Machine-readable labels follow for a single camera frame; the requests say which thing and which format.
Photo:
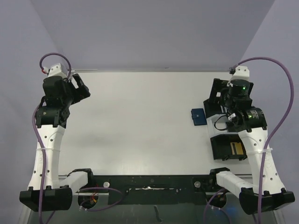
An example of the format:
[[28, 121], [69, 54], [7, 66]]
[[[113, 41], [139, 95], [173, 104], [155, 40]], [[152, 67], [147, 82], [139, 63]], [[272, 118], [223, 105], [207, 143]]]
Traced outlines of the blue leather card holder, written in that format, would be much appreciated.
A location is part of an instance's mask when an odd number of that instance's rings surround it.
[[207, 125], [206, 116], [203, 108], [191, 109], [191, 116], [195, 126]]

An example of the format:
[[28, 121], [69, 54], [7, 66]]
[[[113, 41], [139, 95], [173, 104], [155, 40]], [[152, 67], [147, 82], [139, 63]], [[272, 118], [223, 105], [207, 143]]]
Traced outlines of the black white card tray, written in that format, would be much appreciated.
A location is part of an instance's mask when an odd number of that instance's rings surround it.
[[227, 110], [222, 105], [210, 104], [204, 101], [207, 128], [210, 137], [214, 160], [245, 160], [247, 155], [232, 155], [231, 142], [241, 142], [233, 124], [227, 119]]

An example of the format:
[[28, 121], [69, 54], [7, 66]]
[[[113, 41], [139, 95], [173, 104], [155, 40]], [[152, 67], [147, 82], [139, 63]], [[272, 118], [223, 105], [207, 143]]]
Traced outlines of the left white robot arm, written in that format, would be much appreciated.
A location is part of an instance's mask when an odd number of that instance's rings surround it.
[[68, 210], [73, 194], [91, 182], [92, 171], [79, 169], [60, 182], [58, 166], [62, 138], [66, 130], [70, 106], [90, 97], [88, 87], [79, 74], [74, 74], [77, 87], [66, 77], [52, 76], [43, 81], [44, 96], [33, 114], [37, 136], [36, 158], [28, 189], [19, 200], [31, 210]]

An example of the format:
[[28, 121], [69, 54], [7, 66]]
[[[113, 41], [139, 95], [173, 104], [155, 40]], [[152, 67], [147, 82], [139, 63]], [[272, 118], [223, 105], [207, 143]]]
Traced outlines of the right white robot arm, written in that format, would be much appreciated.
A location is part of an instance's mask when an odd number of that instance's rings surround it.
[[277, 173], [267, 141], [263, 111], [252, 105], [253, 83], [234, 79], [214, 79], [209, 99], [204, 101], [210, 141], [215, 160], [248, 160], [249, 183], [228, 168], [215, 169], [215, 183], [234, 194], [248, 215], [277, 210], [295, 201]]

